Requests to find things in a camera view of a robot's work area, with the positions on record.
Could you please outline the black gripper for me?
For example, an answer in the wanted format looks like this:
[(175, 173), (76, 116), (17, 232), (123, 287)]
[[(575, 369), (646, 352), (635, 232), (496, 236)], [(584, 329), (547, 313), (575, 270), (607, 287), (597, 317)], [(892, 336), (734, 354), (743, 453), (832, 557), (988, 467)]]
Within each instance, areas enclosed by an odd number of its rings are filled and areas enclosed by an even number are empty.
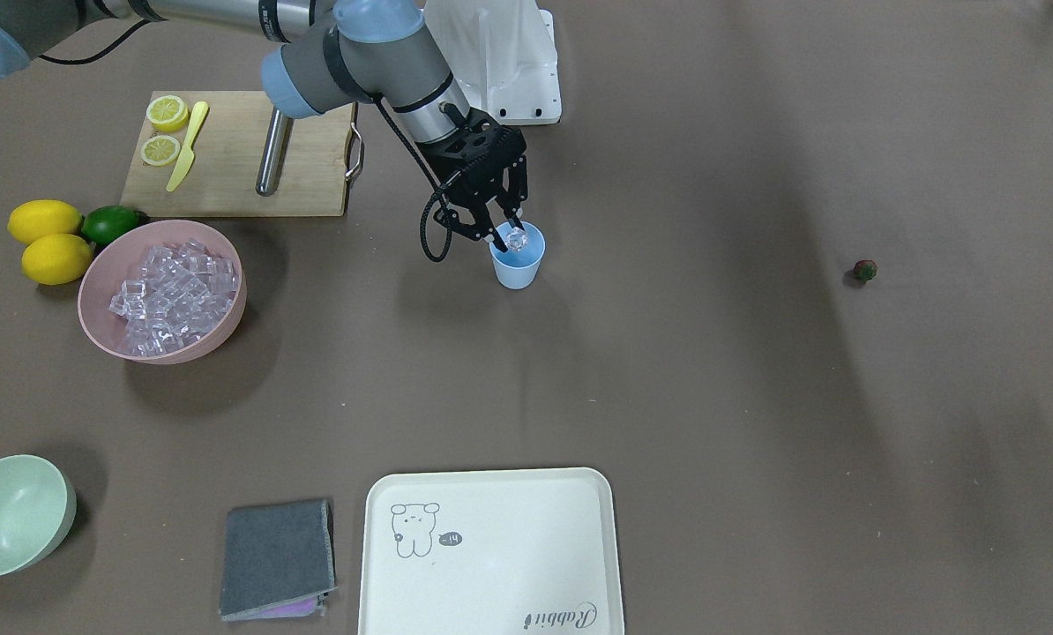
[(486, 241), (499, 253), (509, 245), (491, 217), (496, 202), (514, 229), (522, 226), (522, 204), (529, 197), (526, 138), (518, 126), (503, 125), (478, 108), (463, 114), (442, 106), (455, 124), (453, 133), (435, 142), (422, 142), (421, 154), (439, 182), (431, 204), (438, 225), (466, 240)]

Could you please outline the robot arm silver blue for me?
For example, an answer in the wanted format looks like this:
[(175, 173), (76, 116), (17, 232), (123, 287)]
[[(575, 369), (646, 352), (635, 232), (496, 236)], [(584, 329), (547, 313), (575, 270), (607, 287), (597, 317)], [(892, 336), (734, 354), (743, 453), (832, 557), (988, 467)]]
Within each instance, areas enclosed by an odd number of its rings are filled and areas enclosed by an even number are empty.
[(100, 23), (180, 24), (211, 49), (272, 42), (258, 62), (273, 107), (307, 119), (350, 103), (385, 114), (431, 186), (450, 235), (506, 252), (526, 229), (526, 141), (470, 103), (414, 1), (0, 1), (0, 79)]

